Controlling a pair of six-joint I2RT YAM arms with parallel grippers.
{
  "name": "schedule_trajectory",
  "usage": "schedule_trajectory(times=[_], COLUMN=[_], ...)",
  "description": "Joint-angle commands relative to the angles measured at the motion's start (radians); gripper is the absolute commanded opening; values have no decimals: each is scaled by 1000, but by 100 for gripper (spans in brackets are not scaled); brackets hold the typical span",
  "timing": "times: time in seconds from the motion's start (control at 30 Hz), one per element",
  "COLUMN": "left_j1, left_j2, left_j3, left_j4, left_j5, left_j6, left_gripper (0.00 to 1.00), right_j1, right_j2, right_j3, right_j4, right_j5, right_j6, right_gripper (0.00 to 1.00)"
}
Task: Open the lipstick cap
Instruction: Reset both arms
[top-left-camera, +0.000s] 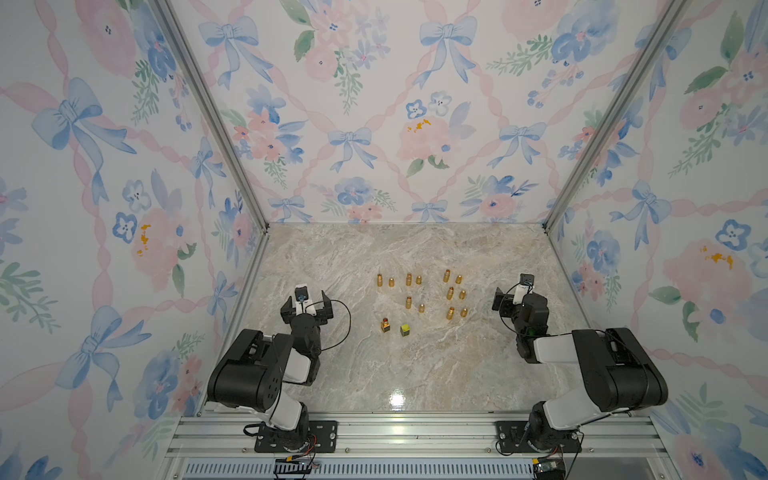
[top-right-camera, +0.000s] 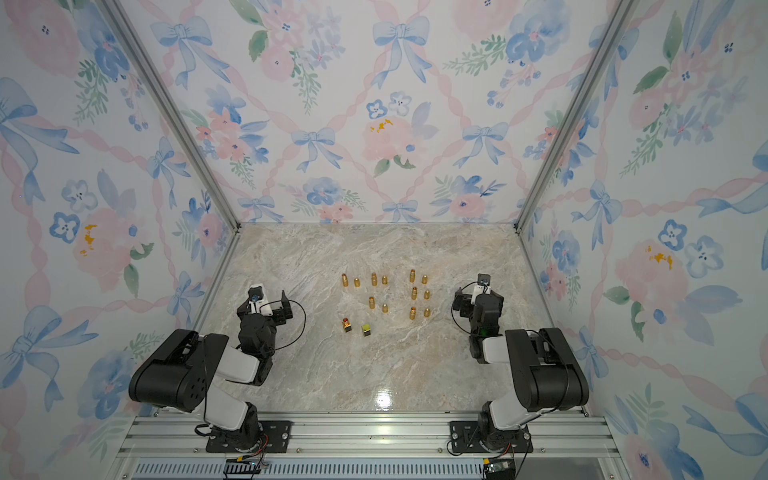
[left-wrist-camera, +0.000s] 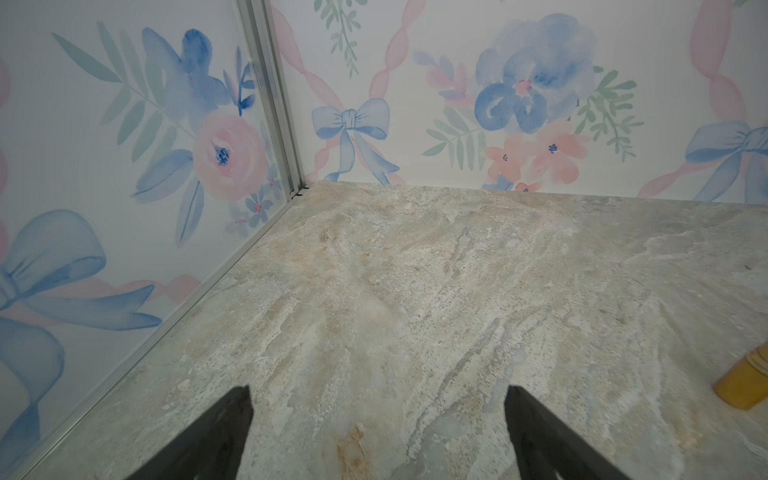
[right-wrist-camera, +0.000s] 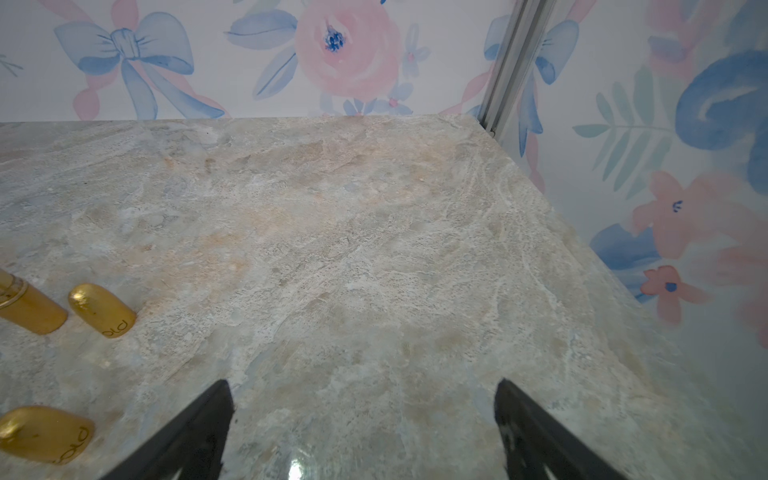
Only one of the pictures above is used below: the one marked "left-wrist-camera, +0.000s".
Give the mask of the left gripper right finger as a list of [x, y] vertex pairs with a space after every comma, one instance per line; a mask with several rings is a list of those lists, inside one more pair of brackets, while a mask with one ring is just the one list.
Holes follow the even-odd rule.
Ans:
[[522, 479], [628, 479], [523, 387], [508, 388], [504, 413]]

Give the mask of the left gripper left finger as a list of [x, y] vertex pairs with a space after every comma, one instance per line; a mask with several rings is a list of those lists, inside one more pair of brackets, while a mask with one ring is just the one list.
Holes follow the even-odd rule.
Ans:
[[128, 478], [234, 479], [253, 416], [250, 388], [236, 386]]

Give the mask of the gold lipstick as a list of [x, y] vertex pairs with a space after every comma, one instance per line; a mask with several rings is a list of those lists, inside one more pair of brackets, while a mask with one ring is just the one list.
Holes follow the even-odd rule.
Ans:
[[746, 353], [713, 386], [728, 405], [750, 410], [767, 399], [767, 343]]

